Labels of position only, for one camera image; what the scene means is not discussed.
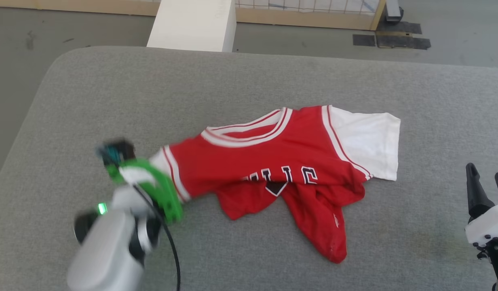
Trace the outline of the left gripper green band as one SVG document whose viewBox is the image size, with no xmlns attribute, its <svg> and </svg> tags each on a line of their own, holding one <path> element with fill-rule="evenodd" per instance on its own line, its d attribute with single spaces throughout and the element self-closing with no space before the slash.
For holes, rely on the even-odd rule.
<svg viewBox="0 0 498 291">
<path fill-rule="evenodd" d="M 148 160 L 112 160 L 106 158 L 106 170 L 112 181 L 122 186 L 110 208 L 125 208 L 136 215 L 160 214 L 164 222 L 183 218 L 179 195 L 170 177 Z"/>
</svg>

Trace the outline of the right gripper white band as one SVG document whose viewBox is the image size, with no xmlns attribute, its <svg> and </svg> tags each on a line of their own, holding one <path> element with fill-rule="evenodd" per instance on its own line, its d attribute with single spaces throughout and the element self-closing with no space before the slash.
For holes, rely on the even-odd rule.
<svg viewBox="0 0 498 291">
<path fill-rule="evenodd" d="M 498 173 L 495 173 L 495 182 L 498 189 Z M 473 163 L 466 166 L 466 188 L 468 213 L 474 220 L 465 227 L 465 235 L 469 244 L 485 247 L 493 238 L 498 238 L 498 205 L 488 199 Z"/>
</svg>

